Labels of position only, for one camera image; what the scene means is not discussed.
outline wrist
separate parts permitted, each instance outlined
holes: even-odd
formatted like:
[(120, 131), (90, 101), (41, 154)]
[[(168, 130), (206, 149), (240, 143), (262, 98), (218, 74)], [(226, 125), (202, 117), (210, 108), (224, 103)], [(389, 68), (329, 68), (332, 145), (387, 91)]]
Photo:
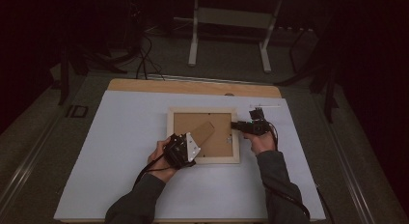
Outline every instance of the wrist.
[(276, 149), (263, 149), (263, 150), (258, 150), (257, 152), (255, 152), (255, 156), (257, 156), (257, 155), (259, 155), (259, 154), (262, 154), (262, 153), (265, 153), (265, 152), (276, 152), (277, 150)]
[(277, 151), (276, 146), (273, 144), (264, 144), (264, 143), (258, 143), (258, 141), (255, 141), (252, 145), (252, 151), (255, 153), (255, 155), (261, 154), (266, 151)]
[(177, 170), (169, 168), (162, 171), (150, 171), (148, 174), (151, 174), (166, 183), (174, 176), (176, 172)]

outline gray sleeve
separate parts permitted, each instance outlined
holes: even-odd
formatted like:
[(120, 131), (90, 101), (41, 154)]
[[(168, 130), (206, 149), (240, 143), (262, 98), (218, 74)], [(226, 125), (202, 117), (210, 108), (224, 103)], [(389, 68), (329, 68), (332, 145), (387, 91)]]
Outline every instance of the gray sleeve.
[[(286, 162), (282, 153), (266, 151), (257, 155), (261, 180), (279, 192), (302, 202), (298, 186), (290, 182)], [(304, 212), (291, 202), (272, 194), (268, 189), (266, 193), (266, 206), (269, 223), (309, 223)]]
[(165, 184), (159, 178), (146, 174), (131, 192), (109, 208), (105, 215), (105, 223), (152, 223), (156, 200)]

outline metal stand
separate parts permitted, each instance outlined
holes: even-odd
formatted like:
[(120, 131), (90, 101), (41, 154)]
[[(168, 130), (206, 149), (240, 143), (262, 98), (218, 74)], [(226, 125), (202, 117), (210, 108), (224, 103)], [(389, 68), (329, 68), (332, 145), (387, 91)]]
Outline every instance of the metal stand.
[(190, 44), (190, 54), (188, 65), (190, 67), (196, 66), (196, 59), (198, 54), (198, 24), (213, 23), (222, 25), (233, 25), (240, 27), (251, 27), (266, 29), (267, 33), (263, 42), (259, 44), (259, 51), (261, 55), (264, 72), (270, 73), (270, 61), (267, 53), (267, 46), (270, 42), (271, 34), (276, 24), (277, 15), (280, 11), (282, 0), (277, 2), (273, 14), (250, 13), (242, 11), (221, 10), (212, 8), (199, 7), (199, 0), (195, 0), (195, 8), (193, 12), (193, 37)]

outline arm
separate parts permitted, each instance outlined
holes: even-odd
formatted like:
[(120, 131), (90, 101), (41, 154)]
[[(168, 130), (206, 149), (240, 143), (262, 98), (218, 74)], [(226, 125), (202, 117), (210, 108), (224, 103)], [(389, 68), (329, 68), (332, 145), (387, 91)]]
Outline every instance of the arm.
[[(153, 161), (163, 154), (163, 147), (169, 143), (158, 141), (156, 150), (148, 158), (148, 162)], [(150, 167), (150, 170), (168, 168), (169, 164), (161, 158)], [(133, 190), (124, 195), (114, 203), (105, 215), (105, 223), (126, 224), (126, 223), (152, 223), (156, 200), (159, 198), (166, 182), (176, 173), (177, 170), (169, 168), (163, 171), (150, 171), (135, 185)]]
[(283, 154), (276, 151), (272, 134), (267, 132), (262, 136), (248, 133), (243, 135), (252, 142), (252, 151), (258, 160), (261, 180), (266, 186), (265, 194), (269, 223), (309, 223), (308, 218), (299, 207), (271, 193), (269, 189), (273, 188), (296, 199), (298, 202), (302, 202), (298, 186), (289, 180)]

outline white paper sheet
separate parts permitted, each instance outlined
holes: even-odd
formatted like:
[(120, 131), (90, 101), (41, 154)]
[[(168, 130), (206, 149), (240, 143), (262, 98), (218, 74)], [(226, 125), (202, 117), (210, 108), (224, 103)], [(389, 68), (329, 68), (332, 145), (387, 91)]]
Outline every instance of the white paper sheet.
[[(309, 165), (283, 98), (247, 98), (163, 93), (105, 92), (55, 219), (103, 219), (129, 192), (156, 141), (165, 139), (171, 106), (236, 107), (250, 121), (254, 105), (279, 133), (289, 177), (301, 190), (312, 219), (325, 219)], [(250, 141), (240, 137), (240, 164), (195, 165), (177, 172), (156, 205), (157, 219), (266, 218), (265, 195)]]

